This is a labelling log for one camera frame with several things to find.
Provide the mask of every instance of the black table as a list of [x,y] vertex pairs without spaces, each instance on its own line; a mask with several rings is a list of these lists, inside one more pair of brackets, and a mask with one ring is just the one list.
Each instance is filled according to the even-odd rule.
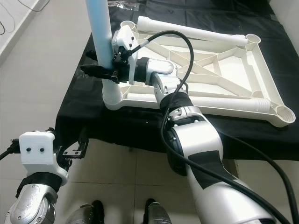
[[[110,7],[114,33],[120,22],[137,23],[138,16],[227,34],[256,34],[260,48],[284,103],[299,112],[299,58],[283,26],[266,0],[138,0],[139,11]],[[79,66],[96,64],[85,57],[94,49],[89,38],[57,115],[56,131],[64,148],[88,138],[155,152],[165,152],[159,138],[162,114],[157,110],[121,108],[109,111],[102,100],[102,82]],[[240,138],[273,159],[299,161],[299,123],[276,128],[261,120],[206,115],[216,129]],[[243,145],[221,136],[224,158],[262,159]]]

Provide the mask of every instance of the white tube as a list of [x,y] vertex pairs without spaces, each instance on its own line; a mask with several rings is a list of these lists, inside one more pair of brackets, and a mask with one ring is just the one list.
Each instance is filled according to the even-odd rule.
[[[108,2],[107,0],[86,0],[86,6],[99,66],[111,69],[114,54]],[[121,89],[111,80],[102,79],[102,82],[105,105],[110,110],[116,110],[115,105],[122,99]]]
[[165,30],[176,30],[189,38],[201,39],[206,41],[223,42],[237,46],[245,46],[248,40],[243,35],[220,34],[203,29],[180,26],[172,23],[151,20],[149,17],[139,16],[137,29],[143,32],[161,32]]
[[[127,99],[156,102],[155,95],[152,94],[128,93]],[[270,110],[270,101],[262,98],[233,99],[214,97],[190,97],[190,99],[196,106],[215,107],[238,111],[252,111],[260,113],[268,113]]]

